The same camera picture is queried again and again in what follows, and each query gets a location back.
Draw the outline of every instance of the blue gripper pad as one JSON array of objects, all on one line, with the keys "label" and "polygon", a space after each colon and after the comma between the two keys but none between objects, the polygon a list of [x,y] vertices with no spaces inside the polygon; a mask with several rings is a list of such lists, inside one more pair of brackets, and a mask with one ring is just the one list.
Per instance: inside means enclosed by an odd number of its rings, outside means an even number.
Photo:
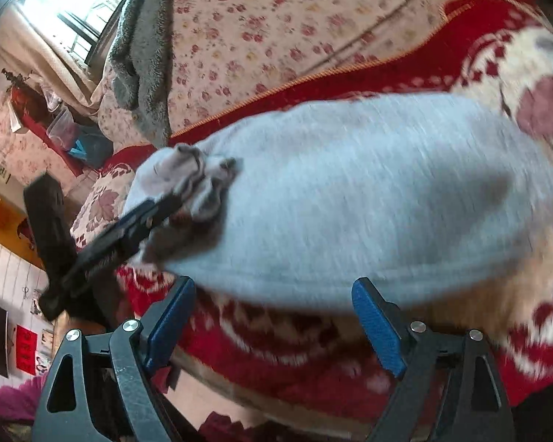
[{"label": "blue gripper pad", "polygon": [[352,305],[381,366],[395,377],[401,377],[406,363],[401,355],[400,339],[360,280],[352,285]]},{"label": "blue gripper pad", "polygon": [[150,376],[168,364],[174,347],[180,339],[182,329],[195,307],[195,301],[195,282],[190,277],[182,276],[174,282],[174,286],[166,298],[152,304],[144,314],[142,323],[150,311],[152,311],[152,316],[157,317],[156,308],[165,306],[147,340],[147,354],[143,367]]}]

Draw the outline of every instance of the metal screw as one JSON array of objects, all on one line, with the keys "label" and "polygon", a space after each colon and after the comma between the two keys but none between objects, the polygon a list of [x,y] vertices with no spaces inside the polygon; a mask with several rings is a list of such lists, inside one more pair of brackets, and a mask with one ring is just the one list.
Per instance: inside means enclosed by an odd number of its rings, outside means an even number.
[{"label": "metal screw", "polygon": [[65,338],[68,339],[68,341],[75,341],[79,337],[80,331],[78,329],[72,329],[65,335]]},{"label": "metal screw", "polygon": [[471,329],[469,331],[469,337],[477,342],[482,341],[484,339],[484,335],[477,329]]},{"label": "metal screw", "polygon": [[139,327],[139,321],[135,319],[126,320],[123,324],[123,330],[125,332],[133,332]]},{"label": "metal screw", "polygon": [[424,324],[419,320],[415,320],[410,324],[410,329],[413,330],[414,332],[421,334],[422,332],[426,331],[426,324]]}]

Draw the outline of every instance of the purple cloth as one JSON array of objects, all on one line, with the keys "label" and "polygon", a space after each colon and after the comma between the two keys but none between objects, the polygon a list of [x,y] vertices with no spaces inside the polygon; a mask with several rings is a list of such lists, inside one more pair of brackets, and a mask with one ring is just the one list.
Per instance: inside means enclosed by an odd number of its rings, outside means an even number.
[{"label": "purple cloth", "polygon": [[4,386],[0,388],[0,420],[3,422],[35,420],[39,406],[45,375],[27,380],[18,388]]}]

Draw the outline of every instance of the white tiled wall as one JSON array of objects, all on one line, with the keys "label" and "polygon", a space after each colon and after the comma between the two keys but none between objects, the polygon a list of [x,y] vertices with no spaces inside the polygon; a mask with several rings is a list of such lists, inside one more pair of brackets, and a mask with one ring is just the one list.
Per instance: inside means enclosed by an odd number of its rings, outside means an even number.
[{"label": "white tiled wall", "polygon": [[43,329],[52,330],[50,323],[31,314],[31,303],[35,289],[42,291],[47,287],[45,271],[21,259],[0,245],[0,307],[8,311],[9,373],[10,378],[0,376],[0,387],[14,387],[31,377],[18,370],[15,364],[14,330],[21,325],[35,332],[38,344],[41,343]]}]

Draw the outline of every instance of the red blanket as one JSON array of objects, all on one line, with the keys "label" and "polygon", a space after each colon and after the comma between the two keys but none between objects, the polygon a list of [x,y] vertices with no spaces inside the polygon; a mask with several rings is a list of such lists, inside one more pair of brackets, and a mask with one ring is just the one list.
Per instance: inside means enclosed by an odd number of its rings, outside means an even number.
[{"label": "red blanket", "polygon": [[[208,117],[172,143],[195,143],[237,120],[301,102],[368,96],[381,92],[449,91],[482,78],[496,78],[505,47],[518,32],[541,27],[531,0],[455,0],[445,23],[422,46],[384,62],[328,70],[256,96]],[[495,45],[483,71],[464,71],[466,61]],[[130,147],[108,163],[137,168],[153,147]],[[164,297],[171,280],[122,267],[137,313]],[[537,308],[533,320],[513,327],[495,342],[495,354],[511,405],[553,383],[553,301]],[[213,374],[223,388],[260,396],[344,420],[372,422],[381,414],[393,378],[381,369],[368,342],[345,318],[285,313],[242,304],[199,291],[199,304],[180,341],[199,376]],[[439,391],[432,391],[437,398]],[[432,409],[426,414],[428,419]]]}]

